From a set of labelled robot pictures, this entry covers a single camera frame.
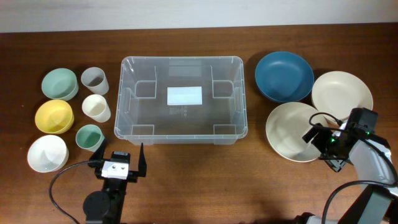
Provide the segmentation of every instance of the white plate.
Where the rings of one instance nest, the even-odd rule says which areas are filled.
[[[37,172],[51,172],[61,169],[69,157],[67,145],[62,138],[46,135],[30,146],[27,162]]]
[[[271,147],[282,157],[295,162],[310,162],[320,156],[319,150],[302,139],[311,126],[309,119],[318,111],[304,103],[285,103],[275,108],[267,119],[266,133]],[[322,115],[316,116],[313,123],[328,123]]]
[[[369,88],[358,77],[346,72],[328,72],[319,77],[312,88],[312,104],[320,112],[346,120],[353,108],[373,109]],[[329,116],[326,119],[335,123]]]

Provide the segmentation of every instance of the cable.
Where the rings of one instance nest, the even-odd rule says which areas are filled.
[[[320,114],[324,114],[324,115],[327,115],[327,116],[333,118],[339,126],[341,126],[341,125],[343,124],[343,122],[340,121],[339,119],[337,119],[335,116],[333,116],[333,115],[331,115],[331,114],[329,114],[329,113],[319,112],[319,113],[313,114],[313,115],[310,117],[309,123],[310,123],[311,126],[313,126],[314,128],[317,128],[317,129],[322,129],[322,130],[341,131],[342,133],[348,133],[348,131],[343,130],[343,129],[340,129],[340,128],[329,128],[329,127],[323,127],[323,126],[319,126],[319,125],[313,124],[313,123],[311,122],[311,121],[312,121],[312,118],[315,117],[316,115],[320,115]]]
[[[381,187],[397,187],[398,186],[397,171],[396,171],[394,165],[392,165],[392,162],[387,158],[387,156],[382,151],[380,151],[380,149],[378,149],[376,146],[374,146],[372,143],[368,142],[364,138],[358,138],[358,140],[364,142],[365,144],[367,144],[368,146],[373,148],[379,154],[379,156],[381,156],[385,160],[385,162],[387,163],[387,165],[389,166],[389,168],[392,172],[392,175],[394,176],[395,181],[392,184],[386,184],[386,183],[377,182],[377,181],[373,181],[373,180],[357,180],[357,181],[352,181],[352,182],[348,182],[348,183],[341,185],[340,187],[338,187],[336,190],[334,190],[331,193],[328,200],[326,201],[325,208],[323,208],[323,213],[322,213],[322,224],[326,223],[326,215],[328,213],[328,209],[329,209],[331,201],[333,200],[333,198],[336,196],[336,194],[339,191],[345,189],[346,187],[359,185],[359,184],[371,184],[371,185],[376,185],[376,186],[381,186]]]
[[[84,164],[89,164],[89,163],[94,163],[94,162],[101,162],[101,161],[84,161],[84,162],[79,162],[76,163],[70,167],[65,168],[64,170],[62,170],[61,172],[59,172],[52,180],[50,183],[50,188],[49,188],[49,196],[50,196],[50,200],[51,202],[54,204],[55,208],[57,208],[60,212],[62,212],[64,215],[66,215],[68,218],[70,218],[72,221],[74,221],[76,224],[80,224],[79,221],[74,218],[73,216],[69,215],[66,211],[64,211],[54,200],[54,198],[52,197],[52,186],[54,185],[55,181],[58,179],[58,177],[61,176],[61,174],[63,174],[65,171],[67,171],[68,169],[71,169],[73,167],[79,166],[79,165],[84,165]]]

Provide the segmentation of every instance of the plastic storage bin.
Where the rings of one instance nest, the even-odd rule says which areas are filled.
[[[135,145],[234,144],[248,133],[239,57],[126,57],[114,133]]]

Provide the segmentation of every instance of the white label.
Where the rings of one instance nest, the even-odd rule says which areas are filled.
[[[167,105],[201,105],[201,86],[167,87]]]

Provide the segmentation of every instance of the green bowl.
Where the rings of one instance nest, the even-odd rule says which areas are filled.
[[[73,71],[66,68],[58,68],[49,72],[43,79],[42,91],[44,95],[54,100],[72,99],[79,85]]]

